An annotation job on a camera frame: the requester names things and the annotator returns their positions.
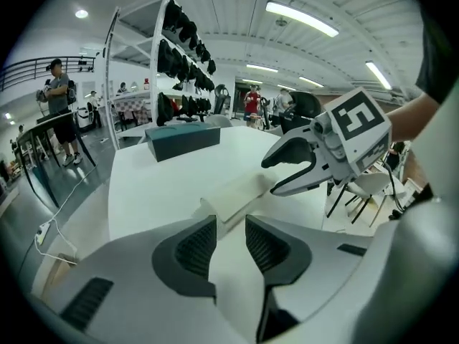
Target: black table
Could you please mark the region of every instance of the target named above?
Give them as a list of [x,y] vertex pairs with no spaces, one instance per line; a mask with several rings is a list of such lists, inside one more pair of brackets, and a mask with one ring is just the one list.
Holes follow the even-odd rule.
[[[34,156],[36,164],[37,164],[39,175],[42,178],[43,186],[46,189],[47,193],[49,194],[49,197],[52,199],[52,202],[55,204],[55,206],[57,208],[59,208],[59,204],[57,203],[55,195],[52,193],[51,187],[49,186],[48,175],[46,174],[46,171],[44,170],[44,167],[43,167],[42,163],[40,162],[40,157],[38,156],[37,144],[36,144],[35,138],[37,136],[40,136],[41,134],[44,134],[44,137],[46,139],[48,148],[51,150],[53,158],[55,159],[57,165],[60,167],[60,164],[59,164],[59,161],[57,160],[57,157],[55,155],[54,149],[52,148],[51,142],[49,141],[49,137],[48,137],[47,131],[50,128],[53,128],[54,126],[56,126],[57,124],[59,124],[61,122],[68,121],[67,116],[72,116],[72,115],[73,115],[73,113],[69,112],[69,113],[65,113],[64,115],[58,115],[58,116],[49,115],[49,120],[45,120],[45,121],[43,121],[42,119],[39,119],[37,122],[42,120],[41,123],[35,125],[31,129],[28,129],[27,131],[25,131],[22,134],[22,136],[20,138],[18,138],[18,140],[17,140],[17,143],[19,145],[19,149],[21,147],[24,147],[24,149],[27,149],[27,142],[30,142],[32,144],[33,156]],[[80,146],[82,148],[83,153],[87,156],[87,158],[90,160],[90,162],[95,167],[94,160],[92,159],[91,155],[89,154],[89,151],[87,150],[86,145],[83,143],[83,141],[81,139],[80,132],[78,131],[77,127],[75,126],[75,123],[73,122],[73,119],[72,119],[72,127],[73,127],[73,130],[74,130],[74,132],[75,132],[75,134],[77,136],[78,142],[80,143]],[[35,193],[35,195],[37,195],[37,192],[34,190],[32,182],[30,181],[30,176],[29,176],[29,173],[27,172],[27,167],[25,165],[24,156],[22,155],[21,151],[19,151],[19,157],[21,158],[22,167],[24,169],[24,172],[26,173],[26,177],[27,177],[27,180],[29,182],[29,185],[32,188],[32,190]]]

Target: railing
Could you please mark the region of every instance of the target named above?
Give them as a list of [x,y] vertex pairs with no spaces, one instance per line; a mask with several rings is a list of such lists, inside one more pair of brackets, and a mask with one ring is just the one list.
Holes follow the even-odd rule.
[[[94,72],[95,57],[62,56],[63,72]],[[40,77],[49,77],[49,64],[56,57],[39,57],[29,59],[4,67],[0,72],[0,91],[3,92],[16,84],[34,80]]]

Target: gray t-shirt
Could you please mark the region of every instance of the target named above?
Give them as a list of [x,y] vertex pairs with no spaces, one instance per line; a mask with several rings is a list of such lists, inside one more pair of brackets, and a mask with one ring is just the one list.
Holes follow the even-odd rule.
[[280,94],[280,95],[278,95],[278,97],[275,99],[274,102],[275,102],[274,104],[277,106],[277,108],[273,112],[273,115],[279,116],[279,113],[283,113],[287,109],[288,103],[289,102],[293,102],[293,98],[288,93],[286,93],[284,95]]
[[[64,72],[59,78],[54,78],[53,81],[49,84],[51,89],[56,89],[61,85],[69,85],[69,76]],[[48,97],[48,108],[49,113],[58,113],[63,110],[68,109],[69,105],[67,103],[67,93],[63,95],[52,95]]]

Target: black shorts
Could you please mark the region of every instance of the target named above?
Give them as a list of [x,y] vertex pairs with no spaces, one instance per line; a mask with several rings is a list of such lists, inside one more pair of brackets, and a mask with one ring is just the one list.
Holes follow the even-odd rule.
[[63,144],[65,142],[71,143],[77,138],[73,126],[72,115],[68,115],[65,121],[62,121],[53,127],[59,144]]

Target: fluorescent light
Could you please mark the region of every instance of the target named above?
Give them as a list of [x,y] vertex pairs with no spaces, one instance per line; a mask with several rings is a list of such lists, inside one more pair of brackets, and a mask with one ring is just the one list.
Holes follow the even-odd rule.
[[263,84],[263,82],[259,82],[258,80],[242,79],[242,81],[247,83]]
[[317,82],[314,82],[314,81],[311,80],[311,79],[306,79],[305,77],[300,77],[300,79],[301,79],[301,80],[304,80],[305,82],[308,82],[308,83],[317,85],[319,88],[323,88],[323,85],[322,85],[322,84],[318,84]]
[[80,18],[80,19],[83,19],[83,18],[86,18],[87,17],[87,11],[81,9],[81,10],[78,10],[76,13],[75,13],[75,16],[77,18]]
[[378,78],[378,80],[381,82],[382,86],[386,88],[387,90],[391,90],[392,86],[389,84],[385,76],[382,74],[382,72],[379,71],[377,66],[372,62],[372,61],[367,61],[365,62],[365,65],[373,72],[373,74]]
[[285,89],[288,89],[288,90],[296,90],[296,89],[293,89],[293,88],[290,88],[290,87],[286,87],[285,85],[281,85],[281,84],[278,84],[278,87],[285,88]]
[[258,66],[258,65],[252,65],[252,64],[247,64],[247,67],[249,67],[250,69],[266,70],[267,72],[278,72],[279,71],[277,69],[271,69],[270,67],[264,67],[264,66]]
[[279,15],[283,15],[283,16],[286,16],[294,20],[298,20],[299,22],[307,24],[308,26],[311,26],[313,28],[316,28],[317,30],[325,33],[326,35],[330,37],[335,37],[339,33],[336,29],[323,23],[317,18],[314,18],[313,16],[303,13],[302,11],[296,10],[294,8],[290,8],[289,6],[285,6],[282,4],[278,4],[275,2],[269,1],[266,4],[266,11],[269,11],[271,13],[276,13]]

